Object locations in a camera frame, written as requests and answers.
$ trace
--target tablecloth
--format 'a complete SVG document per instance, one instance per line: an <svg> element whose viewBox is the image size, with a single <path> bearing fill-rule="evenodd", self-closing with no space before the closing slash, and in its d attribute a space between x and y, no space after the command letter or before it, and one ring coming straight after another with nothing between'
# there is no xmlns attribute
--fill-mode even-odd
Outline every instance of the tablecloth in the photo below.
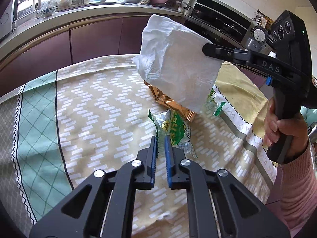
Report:
<svg viewBox="0 0 317 238"><path fill-rule="evenodd" d="M104 56L32 80L0 98L0 200L28 236L62 198L96 169L119 169L155 135L148 110L157 104L132 63L135 55ZM234 65L221 66L214 90L226 102L190 123L203 168L228 169L266 202L276 167L263 147L267 99ZM185 190L170 190L165 158L151 191L137 191L134 237L188 237Z"/></svg>

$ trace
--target blue button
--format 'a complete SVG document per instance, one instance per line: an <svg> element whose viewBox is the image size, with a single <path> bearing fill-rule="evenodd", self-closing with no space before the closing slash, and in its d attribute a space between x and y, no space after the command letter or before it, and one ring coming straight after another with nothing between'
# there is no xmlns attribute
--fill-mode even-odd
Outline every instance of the blue button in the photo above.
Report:
<svg viewBox="0 0 317 238"><path fill-rule="evenodd" d="M272 82L272 78L271 77L267 77L266 78L266 85L270 86L271 85L271 82Z"/></svg>

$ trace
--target human hand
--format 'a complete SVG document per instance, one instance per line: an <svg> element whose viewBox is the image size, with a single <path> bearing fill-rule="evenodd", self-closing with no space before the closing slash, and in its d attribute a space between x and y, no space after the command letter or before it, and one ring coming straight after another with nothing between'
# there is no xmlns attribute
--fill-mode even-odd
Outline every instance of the human hand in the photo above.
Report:
<svg viewBox="0 0 317 238"><path fill-rule="evenodd" d="M293 158L303 153L307 148L308 133L307 124L301 113L297 113L293 119L279 120L274 114L274 111L275 102L274 99L271 98L264 119L265 135L263 142L270 147L279 140L281 133L292 135L294 138L285 158Z"/></svg>

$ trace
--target triangular cutout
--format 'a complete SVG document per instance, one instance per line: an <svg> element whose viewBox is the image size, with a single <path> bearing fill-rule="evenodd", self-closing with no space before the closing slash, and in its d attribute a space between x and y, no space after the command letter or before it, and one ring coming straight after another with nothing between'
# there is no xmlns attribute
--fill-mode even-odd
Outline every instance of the triangular cutout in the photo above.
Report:
<svg viewBox="0 0 317 238"><path fill-rule="evenodd" d="M88 198L88 195L91 191L91 188L91 185L86 185L80 192L76 194L74 198L72 198L67 204L62 207L62 213L73 218L79 218Z"/></svg>
<svg viewBox="0 0 317 238"><path fill-rule="evenodd" d="M235 185L231 184L230 189L238 206L242 218L248 218L259 213L259 209L248 199Z"/></svg>

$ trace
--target brown foil packaging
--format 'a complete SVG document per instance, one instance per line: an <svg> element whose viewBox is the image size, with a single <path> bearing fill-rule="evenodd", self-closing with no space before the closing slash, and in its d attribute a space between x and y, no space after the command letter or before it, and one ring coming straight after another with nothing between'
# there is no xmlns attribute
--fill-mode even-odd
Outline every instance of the brown foil packaging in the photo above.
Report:
<svg viewBox="0 0 317 238"><path fill-rule="evenodd" d="M175 111L178 111L179 114L185 118L186 120L193 121L196 113L189 110L186 107L181 106L180 104L176 103L173 99L165 95L162 91L160 91L158 88L152 86L151 84L144 81L144 84L149 87L151 90L154 99L156 102L158 102L161 105L164 105L170 109L173 109Z"/></svg>

